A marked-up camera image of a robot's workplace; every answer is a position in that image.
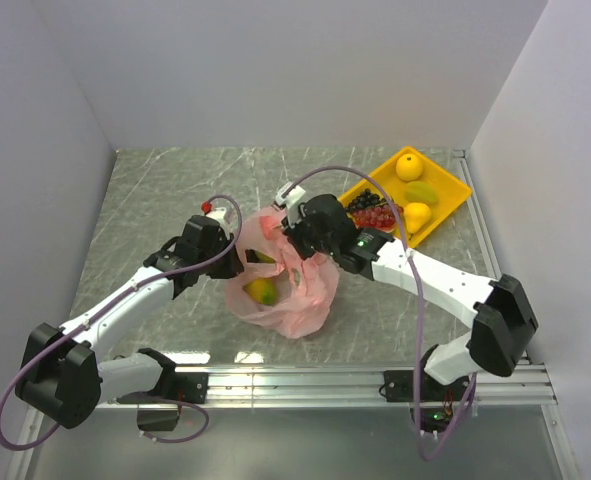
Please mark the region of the pink plastic bag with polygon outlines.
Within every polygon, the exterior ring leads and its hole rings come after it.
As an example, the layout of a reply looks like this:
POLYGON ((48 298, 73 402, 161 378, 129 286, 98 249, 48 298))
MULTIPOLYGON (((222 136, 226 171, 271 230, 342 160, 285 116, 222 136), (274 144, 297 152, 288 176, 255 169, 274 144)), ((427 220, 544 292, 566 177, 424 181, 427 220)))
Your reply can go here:
POLYGON ((282 211, 266 207, 243 221, 236 249, 244 271, 225 282, 225 301, 238 319, 297 339, 324 325, 338 288, 339 271, 322 254, 301 259, 281 231, 283 217, 282 211), (254 251, 275 262, 258 263, 254 251), (275 305, 257 304, 244 291, 244 286, 257 278, 273 280, 279 294, 275 305))

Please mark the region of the yellow pear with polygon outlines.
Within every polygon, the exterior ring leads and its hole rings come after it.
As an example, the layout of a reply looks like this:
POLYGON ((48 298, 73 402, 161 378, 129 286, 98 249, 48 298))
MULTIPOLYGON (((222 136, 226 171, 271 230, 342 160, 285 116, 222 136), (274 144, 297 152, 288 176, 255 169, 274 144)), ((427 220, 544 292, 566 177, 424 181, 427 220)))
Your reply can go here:
POLYGON ((419 232, 432 218, 431 208, 421 202, 411 202, 404 207, 404 221, 409 235, 419 232))

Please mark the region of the yellow apple with stem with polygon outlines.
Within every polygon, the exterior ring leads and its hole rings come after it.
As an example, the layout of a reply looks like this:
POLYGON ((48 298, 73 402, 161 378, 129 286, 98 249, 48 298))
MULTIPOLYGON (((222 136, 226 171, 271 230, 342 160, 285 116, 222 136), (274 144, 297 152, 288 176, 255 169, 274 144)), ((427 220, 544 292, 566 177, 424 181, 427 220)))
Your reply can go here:
POLYGON ((395 171, 397 177, 404 182, 418 180, 423 174, 422 159, 416 154, 404 154, 397 159, 395 171))

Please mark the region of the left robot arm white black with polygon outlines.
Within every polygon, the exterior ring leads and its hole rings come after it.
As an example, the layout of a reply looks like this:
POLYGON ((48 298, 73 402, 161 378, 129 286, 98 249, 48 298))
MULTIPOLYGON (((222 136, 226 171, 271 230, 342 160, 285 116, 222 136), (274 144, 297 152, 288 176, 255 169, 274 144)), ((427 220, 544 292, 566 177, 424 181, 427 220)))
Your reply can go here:
POLYGON ((226 208, 192 216, 182 234, 151 254, 120 290, 58 328, 42 324, 34 329, 16 397, 67 429, 84 422, 97 405, 124 396, 179 399, 176 365, 166 355, 142 348, 117 360, 104 357, 129 330, 200 277, 230 279, 242 272, 230 217, 226 208))

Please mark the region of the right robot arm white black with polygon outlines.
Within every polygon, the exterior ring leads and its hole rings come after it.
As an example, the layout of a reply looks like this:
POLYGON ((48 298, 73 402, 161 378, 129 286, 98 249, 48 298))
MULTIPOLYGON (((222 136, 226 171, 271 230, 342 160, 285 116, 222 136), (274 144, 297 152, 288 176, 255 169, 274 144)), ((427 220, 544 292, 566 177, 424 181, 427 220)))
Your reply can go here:
POLYGON ((332 258, 344 271, 392 285, 456 317, 468 332, 430 348, 420 360, 415 386, 437 399, 451 384, 478 372, 510 377, 538 329, 519 280, 470 274, 403 244, 374 228, 358 228, 332 194, 305 197, 296 187, 275 197, 283 232, 304 259, 332 258))

